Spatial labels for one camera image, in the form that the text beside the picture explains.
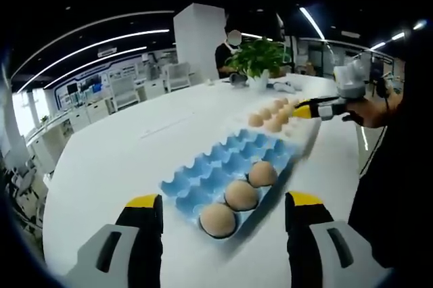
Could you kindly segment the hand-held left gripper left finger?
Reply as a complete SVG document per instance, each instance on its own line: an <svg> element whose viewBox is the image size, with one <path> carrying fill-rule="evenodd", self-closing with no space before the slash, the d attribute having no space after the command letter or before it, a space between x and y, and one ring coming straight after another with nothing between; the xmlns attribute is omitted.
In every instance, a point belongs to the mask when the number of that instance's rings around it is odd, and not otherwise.
<svg viewBox="0 0 433 288"><path fill-rule="evenodd" d="M65 286L159 287L163 228L161 195L132 199L80 247Z"/></svg>

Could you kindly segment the person's right hand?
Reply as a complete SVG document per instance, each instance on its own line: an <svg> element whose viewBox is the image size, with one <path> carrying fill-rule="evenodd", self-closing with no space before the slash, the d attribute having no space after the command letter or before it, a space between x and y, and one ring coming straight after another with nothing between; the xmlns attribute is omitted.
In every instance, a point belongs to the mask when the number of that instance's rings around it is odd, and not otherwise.
<svg viewBox="0 0 433 288"><path fill-rule="evenodd" d="M347 115L342 117L343 122L353 121L367 128L379 128L386 124L386 106L381 102L368 99L349 101L346 112Z"/></svg>

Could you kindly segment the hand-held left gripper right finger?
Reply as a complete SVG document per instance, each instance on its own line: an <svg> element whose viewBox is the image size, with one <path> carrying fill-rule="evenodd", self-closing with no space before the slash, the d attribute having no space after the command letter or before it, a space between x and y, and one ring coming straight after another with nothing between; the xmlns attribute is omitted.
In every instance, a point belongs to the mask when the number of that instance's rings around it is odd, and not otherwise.
<svg viewBox="0 0 433 288"><path fill-rule="evenodd" d="M335 221L316 196L285 194L292 287L387 287L392 271L373 258L371 245L345 221Z"/></svg>

